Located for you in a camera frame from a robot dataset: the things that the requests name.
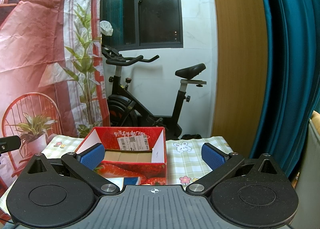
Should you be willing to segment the checked bunny tablecloth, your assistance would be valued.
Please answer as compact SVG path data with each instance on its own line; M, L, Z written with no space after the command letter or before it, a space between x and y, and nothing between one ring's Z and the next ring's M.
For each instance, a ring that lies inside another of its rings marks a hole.
M75 150L82 141L81 138L57 135L42 152L48 158L61 157L63 154ZM225 153L232 151L223 137L176 142L168 140L166 142L167 183L169 185L180 184L186 187L189 183L195 182L211 171L201 157L201 148L205 143L210 143Z

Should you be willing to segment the red strawberry cardboard box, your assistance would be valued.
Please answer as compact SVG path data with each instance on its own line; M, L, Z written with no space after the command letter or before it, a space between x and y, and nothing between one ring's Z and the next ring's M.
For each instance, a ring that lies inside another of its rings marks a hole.
M118 138L146 135L148 151L122 151ZM95 127L76 148L81 153L96 143L103 144L105 156L95 168L104 178L139 178L142 185L165 185L167 153L163 127Z

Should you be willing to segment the white shipping label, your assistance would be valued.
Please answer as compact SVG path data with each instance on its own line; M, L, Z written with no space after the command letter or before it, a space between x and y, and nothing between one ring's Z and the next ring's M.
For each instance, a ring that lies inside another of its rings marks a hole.
M117 139L122 151L148 151L149 143L146 135L122 137Z

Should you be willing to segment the printed red backdrop cloth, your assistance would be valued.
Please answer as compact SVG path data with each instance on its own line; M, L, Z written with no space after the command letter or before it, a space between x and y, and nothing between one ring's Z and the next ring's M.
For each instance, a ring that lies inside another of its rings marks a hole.
M54 135L83 138L110 124L100 0L1 0L1 191Z

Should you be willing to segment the white plastic bag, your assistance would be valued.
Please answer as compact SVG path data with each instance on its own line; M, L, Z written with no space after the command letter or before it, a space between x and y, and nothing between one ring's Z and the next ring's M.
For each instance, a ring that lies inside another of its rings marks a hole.
M101 34L111 37L113 34L113 27L110 22L103 20L100 22Z

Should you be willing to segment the wooden door panel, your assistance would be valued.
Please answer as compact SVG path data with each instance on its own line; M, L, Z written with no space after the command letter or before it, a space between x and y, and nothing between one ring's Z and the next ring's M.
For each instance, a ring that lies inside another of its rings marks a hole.
M213 136L248 157L264 102L268 42L263 0L215 0L217 83Z

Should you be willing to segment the dark window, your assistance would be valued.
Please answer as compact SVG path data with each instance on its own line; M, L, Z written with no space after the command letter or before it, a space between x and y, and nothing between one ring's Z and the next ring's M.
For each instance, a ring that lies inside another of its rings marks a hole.
M113 28L111 36L103 35L104 46L119 51L183 46L181 0L101 0L100 12Z

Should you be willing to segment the teal curtain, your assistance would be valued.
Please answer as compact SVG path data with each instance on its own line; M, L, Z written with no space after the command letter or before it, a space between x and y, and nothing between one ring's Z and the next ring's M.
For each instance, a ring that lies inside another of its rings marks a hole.
M290 176L302 154L319 101L319 0L263 0L267 77L250 152L271 154Z

